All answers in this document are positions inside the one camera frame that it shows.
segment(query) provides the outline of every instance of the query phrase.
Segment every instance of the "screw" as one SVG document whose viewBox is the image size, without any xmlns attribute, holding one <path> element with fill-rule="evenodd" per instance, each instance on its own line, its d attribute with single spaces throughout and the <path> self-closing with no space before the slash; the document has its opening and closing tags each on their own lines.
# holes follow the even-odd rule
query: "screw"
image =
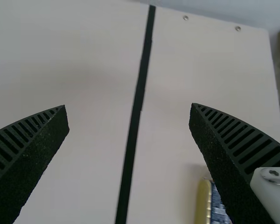
<svg viewBox="0 0 280 224">
<path fill-rule="evenodd" d="M 279 173 L 275 170 L 270 170 L 269 173 L 274 175 L 274 176 L 279 176 Z"/>
<path fill-rule="evenodd" d="M 280 173 L 273 168 L 263 168 L 260 175 L 268 182 L 280 185 Z"/>
</svg>

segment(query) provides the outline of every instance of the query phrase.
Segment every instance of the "gold object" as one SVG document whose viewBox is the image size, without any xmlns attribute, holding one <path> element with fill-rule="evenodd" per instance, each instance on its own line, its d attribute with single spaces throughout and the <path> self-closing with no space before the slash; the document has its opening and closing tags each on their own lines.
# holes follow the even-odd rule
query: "gold object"
<svg viewBox="0 0 280 224">
<path fill-rule="evenodd" d="M 210 224 L 211 215 L 211 183 L 203 179 L 199 182 L 197 197 L 195 224 Z"/>
</svg>

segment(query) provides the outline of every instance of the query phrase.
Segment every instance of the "black stripe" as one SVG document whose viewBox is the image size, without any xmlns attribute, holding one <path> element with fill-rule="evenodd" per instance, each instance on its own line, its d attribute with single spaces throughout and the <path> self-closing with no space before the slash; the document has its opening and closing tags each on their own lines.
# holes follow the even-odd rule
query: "black stripe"
<svg viewBox="0 0 280 224">
<path fill-rule="evenodd" d="M 152 45 L 153 27 L 154 27 L 155 6 L 149 6 L 145 39 L 140 62 L 138 81 L 134 96 L 134 103 L 130 121 L 129 134 L 126 143 L 126 155 L 122 170 L 121 186 L 117 205 L 117 214 L 115 224 L 125 224 L 127 216 L 127 208 L 129 204 L 130 188 L 132 182 L 133 165 L 136 152 L 136 143 L 138 128 L 140 122 L 141 109 L 145 94 L 145 85 L 147 79 L 147 71 Z"/>
</svg>

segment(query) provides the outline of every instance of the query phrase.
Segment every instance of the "black foam gripper pad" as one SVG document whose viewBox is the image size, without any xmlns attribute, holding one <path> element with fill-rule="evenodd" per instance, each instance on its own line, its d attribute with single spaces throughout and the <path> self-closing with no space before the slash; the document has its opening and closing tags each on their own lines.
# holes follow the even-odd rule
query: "black foam gripper pad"
<svg viewBox="0 0 280 224">
<path fill-rule="evenodd" d="M 280 143 L 213 108 L 192 104 L 189 127 L 234 224 L 273 224 L 250 188 L 258 167 L 280 167 Z"/>
<path fill-rule="evenodd" d="M 65 106 L 0 129 L 0 224 L 11 224 L 69 133 Z"/>
</svg>

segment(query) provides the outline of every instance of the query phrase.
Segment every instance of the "white board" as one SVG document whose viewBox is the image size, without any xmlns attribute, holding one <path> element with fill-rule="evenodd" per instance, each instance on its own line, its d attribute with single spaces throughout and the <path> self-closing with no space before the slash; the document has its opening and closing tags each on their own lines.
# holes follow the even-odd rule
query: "white board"
<svg viewBox="0 0 280 224">
<path fill-rule="evenodd" d="M 0 128 L 65 104 L 70 133 L 16 224 L 115 220 L 148 6 L 0 1 Z"/>
<path fill-rule="evenodd" d="M 156 9 L 128 224 L 192 224 L 207 168 L 189 130 L 191 103 L 231 114 L 280 142 L 268 33 Z"/>
</svg>

